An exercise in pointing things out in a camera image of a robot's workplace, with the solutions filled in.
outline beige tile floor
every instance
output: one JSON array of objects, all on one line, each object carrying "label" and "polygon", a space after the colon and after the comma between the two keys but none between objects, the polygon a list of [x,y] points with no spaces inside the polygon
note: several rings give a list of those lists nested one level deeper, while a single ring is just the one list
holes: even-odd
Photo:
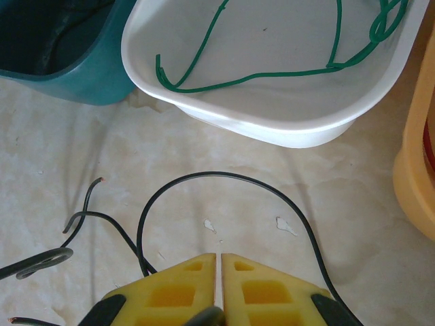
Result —
[{"label": "beige tile floor", "polygon": [[[435,244],[406,220],[392,185],[424,34],[393,90],[344,135],[311,149],[248,139],[137,92],[91,107],[0,80],[0,266],[59,246],[65,221],[97,177],[107,181],[90,209],[135,237],[143,206],[161,185],[226,170],[270,183],[300,205],[338,291],[366,325],[435,325]],[[297,235],[277,228],[277,217]],[[232,252],[324,286],[295,214],[238,181],[201,179],[169,191],[151,211],[143,246],[158,270]],[[16,315],[77,325],[108,291],[141,277],[107,222],[89,217],[70,247],[74,256],[57,267],[1,281],[0,325]]]}]

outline black wire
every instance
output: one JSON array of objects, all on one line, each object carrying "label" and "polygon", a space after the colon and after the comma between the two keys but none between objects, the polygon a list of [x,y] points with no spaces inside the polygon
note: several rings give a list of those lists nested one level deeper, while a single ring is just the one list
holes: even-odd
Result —
[{"label": "black wire", "polygon": [[[123,237],[123,239],[127,242],[127,245],[130,247],[130,249],[132,251],[134,251],[136,253],[136,256],[139,260],[139,265],[141,267],[141,271],[144,275],[144,277],[148,276],[149,273],[155,273],[156,269],[147,261],[147,259],[143,256],[143,248],[142,248],[142,238],[143,238],[143,227],[145,224],[145,220],[147,217],[147,214],[149,213],[153,203],[155,203],[155,201],[157,201],[157,199],[163,194],[165,193],[168,189],[172,188],[174,185],[177,185],[181,182],[187,181],[187,180],[192,180],[192,179],[196,179],[196,178],[201,178],[201,177],[226,177],[226,178],[231,178],[231,179],[237,179],[237,180],[242,180],[248,183],[252,183],[254,185],[257,185],[259,187],[262,187],[268,191],[270,191],[271,193],[275,194],[276,196],[280,197],[280,199],[282,199],[285,203],[287,203],[290,208],[298,215],[298,217],[300,218],[300,220],[302,221],[302,224],[305,227],[305,230],[307,231],[308,237],[311,241],[311,245],[313,247],[314,250],[314,254],[316,257],[316,260],[319,264],[319,268],[320,268],[320,272],[325,280],[326,286],[329,288],[329,291],[331,292],[332,296],[335,298],[335,300],[343,307],[343,309],[349,314],[349,316],[355,321],[355,323],[359,326],[363,326],[363,324],[358,320],[358,318],[352,313],[352,311],[349,309],[349,307],[347,307],[346,303],[343,301],[343,299],[340,297],[340,295],[338,294],[337,290],[335,289],[334,285],[332,284],[332,281],[328,275],[328,271],[326,270],[326,266],[324,263],[324,260],[321,256],[321,251],[319,248],[319,245],[315,239],[315,235],[313,230],[311,229],[311,226],[309,225],[309,222],[307,220],[307,218],[305,217],[304,213],[299,209],[299,207],[292,201],[290,200],[285,194],[283,194],[282,192],[280,192],[278,189],[275,189],[274,187],[261,182],[257,179],[253,179],[250,177],[246,177],[244,175],[238,175],[235,173],[227,173],[227,172],[220,172],[220,171],[205,171],[205,172],[200,172],[200,173],[192,173],[190,175],[185,175],[183,177],[177,178],[175,180],[172,180],[171,182],[168,182],[166,185],[164,185],[163,187],[161,187],[147,202],[147,204],[145,205],[145,208],[143,209],[143,212],[141,214],[141,217],[139,219],[139,225],[137,226],[137,237],[136,237],[136,246],[133,243],[133,241],[128,237],[127,233],[124,231],[124,229],[122,229],[121,225],[112,217],[110,217],[109,215],[103,214],[103,213],[99,213],[99,212],[92,212],[92,211],[87,211],[87,207],[88,207],[88,202],[90,199],[90,195],[92,193],[92,190],[94,188],[94,186],[96,184],[98,184],[99,182],[101,182],[103,179],[102,178],[98,178],[97,180],[95,180],[89,187],[87,193],[86,193],[86,198],[85,198],[85,203],[84,203],[84,210],[82,212],[77,212],[76,214],[74,214],[68,224],[67,227],[65,228],[65,230],[63,231],[63,233],[68,232],[68,230],[71,228],[74,220],[78,217],[80,217],[80,222],[77,225],[75,231],[72,233],[72,235],[70,235],[70,237],[67,239],[67,241],[65,241],[65,243],[69,243],[71,242],[71,240],[73,240],[73,238],[77,235],[78,230],[80,230],[84,218],[85,216],[94,216],[94,217],[100,217],[102,219],[105,219],[106,221],[110,222],[110,224],[112,224],[115,229],[117,229],[117,231],[121,234],[121,236]],[[54,263],[53,257],[51,257],[50,259],[47,259],[47,257],[45,258],[44,261],[41,262],[41,258],[39,259],[38,263],[40,268],[37,268],[37,264],[29,264],[28,266],[24,266],[26,265],[25,262],[29,261],[30,259],[35,259],[36,257],[41,257],[42,255],[47,255],[48,253],[52,253],[53,251],[59,251],[59,250],[70,250],[71,254],[72,254],[72,250],[68,249],[68,248],[58,248],[58,249],[53,249],[52,251],[46,251],[45,253],[30,257],[28,259],[25,259],[24,261],[19,261],[18,263],[15,263],[13,265],[7,266],[5,268],[2,268],[0,270],[0,279],[2,279],[1,275],[2,273],[4,273],[4,275],[8,274],[7,276],[10,276],[12,274],[15,273],[11,273],[11,268],[14,266],[21,266],[23,267],[21,269],[21,272],[24,274],[24,277],[29,276],[30,274],[34,273],[36,270],[38,269],[42,269],[42,268],[47,268],[49,266],[43,266],[40,267],[41,264],[46,263],[46,262],[52,262]],[[20,318],[20,317],[16,317],[14,319],[10,319],[10,321],[12,323],[18,324],[18,323],[22,323],[24,325],[35,325],[35,326],[58,326],[55,324],[51,324],[51,323],[47,323],[47,322],[43,322],[43,321],[37,321],[35,319],[25,319],[25,318]]]},{"label": "black wire", "polygon": [[[90,184],[88,191],[86,192],[86,196],[84,198],[83,211],[86,212],[88,210],[90,195],[91,195],[94,187],[102,181],[104,181],[104,178],[98,178],[97,180],[94,180]],[[75,236],[77,236],[77,233],[79,233],[80,229],[82,228],[84,218],[85,218],[85,215],[82,215],[82,217],[80,217],[79,223],[75,227],[73,233],[71,233],[71,235],[68,237],[68,239],[60,247],[66,247],[75,238]]]},{"label": "black wire", "polygon": [[[86,210],[88,209],[90,195],[94,187],[102,181],[104,181],[103,178],[98,178],[90,184],[83,203],[84,212],[86,212]],[[17,279],[22,280],[23,278],[29,277],[30,275],[34,274],[38,270],[57,265],[70,258],[73,255],[73,251],[72,249],[65,247],[75,238],[77,233],[80,231],[80,228],[82,227],[84,222],[84,212],[82,212],[82,217],[80,218],[77,227],[68,237],[68,239],[60,246],[60,248],[44,251],[43,253],[34,255],[32,257],[26,258],[22,261],[0,269],[0,280],[14,274],[16,274]]]},{"label": "black wire", "polygon": [[[127,242],[132,252],[135,255],[137,255],[137,249],[135,243],[130,239],[130,237],[128,237],[128,234],[124,231],[122,226],[113,217],[110,217],[109,215],[106,215],[104,213],[92,212],[92,211],[77,212],[76,214],[71,216],[71,218],[68,221],[67,227],[63,230],[63,233],[68,232],[70,227],[73,225],[74,220],[77,219],[79,216],[82,216],[81,219],[83,219],[85,216],[94,216],[94,217],[100,217],[101,219],[105,219],[106,221],[108,221],[121,234],[121,237],[125,240],[125,242]],[[144,256],[142,256],[141,260],[145,262],[145,266],[146,266],[146,273],[144,274],[144,276],[148,276],[149,273],[151,274],[157,273],[157,270],[148,262],[146,258],[144,258]]]},{"label": "black wire", "polygon": [[143,235],[143,226],[145,224],[145,219],[147,217],[148,212],[151,209],[151,206],[153,203],[168,189],[172,188],[174,185],[177,185],[178,183],[192,180],[196,178],[201,177],[226,177],[226,178],[232,178],[237,180],[246,181],[248,183],[253,183],[254,185],[257,185],[261,188],[264,188],[271,193],[275,194],[276,196],[280,197],[285,203],[287,203],[292,210],[298,215],[299,219],[302,221],[302,224],[305,227],[305,230],[307,231],[308,237],[311,241],[311,245],[314,250],[314,254],[316,257],[316,260],[319,264],[321,275],[323,276],[326,286],[329,288],[329,291],[331,292],[332,296],[335,298],[335,300],[341,304],[343,309],[352,317],[352,319],[356,322],[357,325],[363,326],[363,324],[358,320],[358,318],[352,313],[352,311],[347,307],[346,303],[341,299],[341,296],[338,294],[337,290],[335,289],[334,285],[332,284],[332,281],[328,275],[328,271],[326,270],[326,266],[324,263],[324,260],[321,256],[321,251],[319,248],[319,245],[315,239],[315,235],[313,230],[311,229],[311,226],[305,217],[304,213],[299,209],[299,207],[285,194],[280,192],[278,189],[275,189],[271,185],[268,185],[264,182],[261,182],[259,180],[246,177],[244,175],[238,175],[236,173],[228,173],[228,172],[220,172],[220,171],[205,171],[205,172],[199,172],[199,173],[192,173],[191,175],[185,175],[183,177],[180,177],[178,179],[172,180],[171,182],[168,182],[166,185],[161,187],[151,198],[148,200],[145,208],[143,209],[143,212],[141,214],[141,218],[139,220],[139,225],[137,226],[137,239],[136,239],[136,248],[137,248],[137,257],[139,259],[139,265],[141,266],[141,270],[144,276],[147,276],[147,264],[146,260],[143,257],[143,249],[142,249],[142,235]]},{"label": "black wire", "polygon": [[42,270],[62,263],[73,255],[70,248],[55,248],[44,251],[12,265],[0,269],[0,280],[16,274],[18,280],[32,275],[37,270]]},{"label": "black wire", "polygon": [[21,324],[21,325],[32,325],[32,326],[60,326],[57,324],[51,324],[46,321],[38,321],[37,319],[24,318],[24,317],[13,317],[9,318],[11,324]]}]

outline rectangular hole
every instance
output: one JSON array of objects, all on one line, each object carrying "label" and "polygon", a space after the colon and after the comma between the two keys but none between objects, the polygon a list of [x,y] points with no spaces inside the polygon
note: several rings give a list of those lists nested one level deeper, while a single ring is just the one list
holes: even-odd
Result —
[{"label": "rectangular hole", "polygon": [[148,302],[149,307],[186,307],[193,304],[193,285],[162,285],[155,288]]},{"label": "rectangular hole", "polygon": [[251,326],[305,326],[297,312],[274,311],[249,313]]},{"label": "rectangular hole", "polygon": [[246,304],[286,304],[292,302],[284,284],[276,280],[249,280],[242,284]]}]

